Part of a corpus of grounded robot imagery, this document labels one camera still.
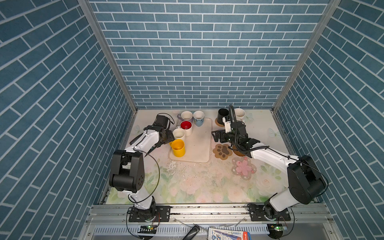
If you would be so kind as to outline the brown cork round coaster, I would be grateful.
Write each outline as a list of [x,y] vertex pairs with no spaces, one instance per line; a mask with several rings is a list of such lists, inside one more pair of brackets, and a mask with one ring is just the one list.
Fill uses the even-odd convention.
[[244,157],[245,156],[245,154],[243,154],[240,151],[238,151],[238,149],[235,146],[233,146],[233,152],[234,152],[235,155],[237,155],[239,157]]

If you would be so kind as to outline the brown paw print coaster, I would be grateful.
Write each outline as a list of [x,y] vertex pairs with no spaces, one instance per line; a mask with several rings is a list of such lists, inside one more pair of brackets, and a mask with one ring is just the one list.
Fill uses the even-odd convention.
[[230,146],[226,144],[217,144],[213,149],[213,153],[215,158],[221,159],[223,161],[227,160],[230,156],[233,155],[233,151],[230,149]]

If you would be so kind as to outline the white speckled mug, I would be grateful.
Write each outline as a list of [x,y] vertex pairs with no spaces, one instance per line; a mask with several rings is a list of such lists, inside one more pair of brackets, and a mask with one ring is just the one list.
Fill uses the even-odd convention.
[[235,109],[235,116],[236,116],[237,121],[243,122],[244,118],[246,116],[246,112],[245,112],[245,110],[243,110],[241,108],[236,108]]

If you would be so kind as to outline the yellow mug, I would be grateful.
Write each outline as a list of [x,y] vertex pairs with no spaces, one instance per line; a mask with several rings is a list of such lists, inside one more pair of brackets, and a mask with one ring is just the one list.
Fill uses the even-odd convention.
[[181,139],[174,140],[171,144],[171,148],[174,156],[177,158],[183,157],[186,153],[185,143]]

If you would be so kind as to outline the black mug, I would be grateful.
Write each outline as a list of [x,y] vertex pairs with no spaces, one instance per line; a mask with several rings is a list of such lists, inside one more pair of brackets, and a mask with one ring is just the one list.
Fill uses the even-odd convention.
[[228,109],[219,109],[218,110],[218,116],[217,116],[218,122],[220,124],[224,124],[223,118],[225,118],[228,115],[229,115],[229,110]]

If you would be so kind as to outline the pink flower coaster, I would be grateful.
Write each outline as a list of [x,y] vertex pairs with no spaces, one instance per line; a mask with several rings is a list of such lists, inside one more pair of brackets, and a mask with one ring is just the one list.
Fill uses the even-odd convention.
[[248,157],[233,158],[232,164],[231,172],[245,181],[250,180],[252,175],[257,172],[257,167],[252,164],[251,159]]

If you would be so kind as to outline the beige serving tray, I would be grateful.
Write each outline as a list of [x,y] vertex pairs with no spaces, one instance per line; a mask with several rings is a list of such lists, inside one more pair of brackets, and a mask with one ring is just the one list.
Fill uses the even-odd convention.
[[211,155],[212,142],[212,120],[205,118],[202,126],[192,125],[191,129],[184,130],[185,134],[190,131],[190,135],[185,135],[186,153],[182,157],[176,157],[173,150],[169,152],[169,159],[173,161],[184,161],[193,163],[207,163]]

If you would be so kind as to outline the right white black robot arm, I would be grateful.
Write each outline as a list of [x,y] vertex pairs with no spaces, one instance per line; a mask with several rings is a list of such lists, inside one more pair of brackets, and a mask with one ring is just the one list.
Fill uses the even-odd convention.
[[261,160],[286,174],[287,189],[274,194],[265,202],[264,213],[268,219],[277,218],[296,204],[309,204],[327,189],[328,182],[311,157],[284,154],[250,138],[246,125],[241,121],[225,122],[225,129],[213,131],[212,136],[215,142],[230,143],[241,154]]

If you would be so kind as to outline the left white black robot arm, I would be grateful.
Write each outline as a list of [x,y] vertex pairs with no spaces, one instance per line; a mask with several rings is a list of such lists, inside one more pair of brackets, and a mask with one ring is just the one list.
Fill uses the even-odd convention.
[[138,210],[155,207],[155,199],[143,187],[145,181],[144,157],[151,151],[175,140],[171,125],[175,123],[169,114],[157,114],[152,125],[130,142],[124,150],[116,150],[111,160],[109,185],[128,195]]

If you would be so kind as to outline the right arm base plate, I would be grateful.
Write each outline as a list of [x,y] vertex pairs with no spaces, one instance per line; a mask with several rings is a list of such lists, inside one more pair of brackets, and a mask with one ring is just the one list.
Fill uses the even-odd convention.
[[291,216],[288,209],[285,209],[281,212],[277,212],[274,208],[265,205],[259,204],[247,204],[247,211],[250,213],[251,221],[277,221],[285,220],[290,221]]

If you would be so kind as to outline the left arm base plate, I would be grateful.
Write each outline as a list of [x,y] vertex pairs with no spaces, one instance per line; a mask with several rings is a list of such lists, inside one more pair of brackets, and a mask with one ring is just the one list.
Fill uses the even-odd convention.
[[169,222],[170,214],[170,206],[156,206],[148,210],[132,208],[129,212],[128,221],[130,223]]

